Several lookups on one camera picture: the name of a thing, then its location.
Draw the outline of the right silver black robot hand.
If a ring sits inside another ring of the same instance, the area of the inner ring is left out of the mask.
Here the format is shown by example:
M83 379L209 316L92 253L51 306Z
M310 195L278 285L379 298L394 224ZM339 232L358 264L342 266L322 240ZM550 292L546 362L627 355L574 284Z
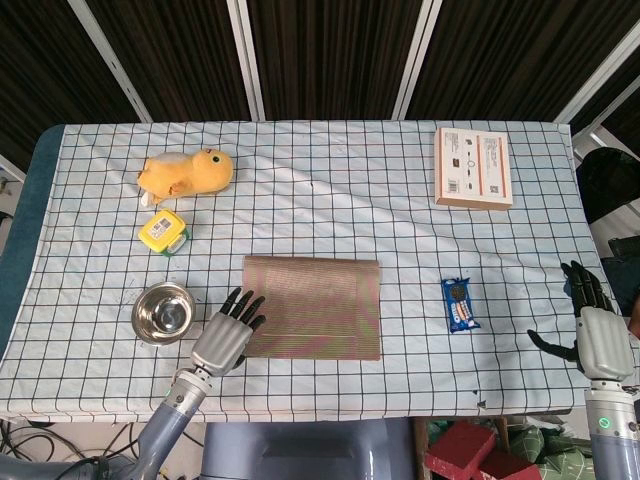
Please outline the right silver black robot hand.
M575 315L576 339L569 348L551 344L529 329L527 334L541 351L568 362L590 380L620 382L634 372L629 331L613 308L600 281L576 261L563 263Z

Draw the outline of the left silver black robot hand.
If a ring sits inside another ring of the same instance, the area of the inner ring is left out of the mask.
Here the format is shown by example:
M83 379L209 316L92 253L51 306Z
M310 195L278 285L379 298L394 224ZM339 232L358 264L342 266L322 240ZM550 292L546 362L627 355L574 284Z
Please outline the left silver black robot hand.
M265 297L253 290L232 290L196 341L191 352L194 366L211 377L222 377L238 367L255 331L266 321L259 312L264 302Z

